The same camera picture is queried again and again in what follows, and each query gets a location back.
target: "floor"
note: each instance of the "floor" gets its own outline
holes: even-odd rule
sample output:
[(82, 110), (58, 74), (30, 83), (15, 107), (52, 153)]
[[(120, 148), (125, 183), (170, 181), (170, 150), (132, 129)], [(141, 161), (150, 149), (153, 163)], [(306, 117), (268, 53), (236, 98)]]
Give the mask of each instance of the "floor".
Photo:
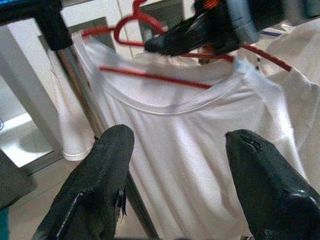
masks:
[[(76, 162), (62, 159), (34, 174), (37, 188), (9, 208), (10, 240), (32, 238), (54, 197), (76, 166)], [(127, 207), (127, 215), (118, 223), (116, 236), (145, 238), (146, 235), (130, 204)]]
[(4, 122), (0, 132), (0, 149), (19, 168), (52, 151), (28, 113)]

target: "clothing rack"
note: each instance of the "clothing rack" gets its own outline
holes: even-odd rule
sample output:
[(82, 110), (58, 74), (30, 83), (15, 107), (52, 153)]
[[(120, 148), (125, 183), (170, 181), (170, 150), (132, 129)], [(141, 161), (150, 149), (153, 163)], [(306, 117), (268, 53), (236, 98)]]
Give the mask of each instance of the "clothing rack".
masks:
[[(62, 8), (63, 3), (60, 0), (0, 0), (0, 26), (35, 18), (50, 49), (55, 51), (95, 137), (99, 138), (108, 127), (101, 110), (97, 107), (89, 81), (60, 14)], [(126, 195), (147, 237), (159, 238), (130, 172), (126, 180)]]

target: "teal object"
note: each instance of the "teal object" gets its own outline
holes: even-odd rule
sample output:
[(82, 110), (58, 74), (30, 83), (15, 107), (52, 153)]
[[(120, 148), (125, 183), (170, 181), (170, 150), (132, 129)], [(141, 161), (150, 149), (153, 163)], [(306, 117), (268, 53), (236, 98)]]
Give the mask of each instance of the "teal object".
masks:
[(9, 209), (0, 209), (0, 240), (9, 240)]
[(305, 14), (309, 19), (320, 16), (320, 0), (305, 0)]

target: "hanging clothes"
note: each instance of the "hanging clothes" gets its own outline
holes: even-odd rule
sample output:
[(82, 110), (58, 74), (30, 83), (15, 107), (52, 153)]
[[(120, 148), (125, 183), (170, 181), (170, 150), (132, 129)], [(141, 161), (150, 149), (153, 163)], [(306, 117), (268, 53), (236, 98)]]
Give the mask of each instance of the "hanging clothes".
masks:
[(320, 192), (320, 86), (295, 67), (269, 76), (283, 87), (296, 148), (309, 184)]
[[(227, 67), (222, 61), (177, 67), (151, 62), (147, 54), (147, 62), (143, 56), (124, 59), (93, 38), (84, 41), (79, 33), (73, 42), (107, 124), (125, 124), (134, 131), (130, 172), (161, 238), (250, 236), (228, 165), (226, 132), (258, 133), (307, 179), (283, 88), (251, 65), (236, 59)], [(99, 66), (212, 87), (101, 72)]]
[(81, 105), (70, 87), (64, 70), (53, 51), (48, 52), (51, 62), (56, 110), (62, 136), (62, 154), (66, 160), (83, 160), (91, 151), (95, 134)]
[[(263, 46), (267, 53), (297, 68), (309, 81), (320, 84), (320, 19), (293, 27), (291, 31), (284, 32), (274, 40), (263, 39), (257, 46)], [(258, 66), (265, 76), (283, 71), (249, 51), (240, 49), (238, 52), (239, 57)]]

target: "metal pole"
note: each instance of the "metal pole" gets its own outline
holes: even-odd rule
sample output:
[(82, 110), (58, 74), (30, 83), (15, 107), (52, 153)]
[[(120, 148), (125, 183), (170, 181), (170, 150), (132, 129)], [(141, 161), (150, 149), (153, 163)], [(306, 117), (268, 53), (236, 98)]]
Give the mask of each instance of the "metal pole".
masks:
[[(77, 99), (79, 100), (82, 109), (94, 131), (95, 136), (99, 138), (108, 128), (108, 126), (101, 110), (97, 107), (98, 105), (96, 104), (95, 98), (92, 95), (89, 81), (79, 62), (74, 46), (72, 45), (55, 52), (64, 69), (67, 80)], [(156, 228), (151, 221), (146, 206), (141, 199), (137, 186), (130, 172), (128, 173), (126, 184), (128, 200), (147, 237), (151, 239), (159, 238)]]

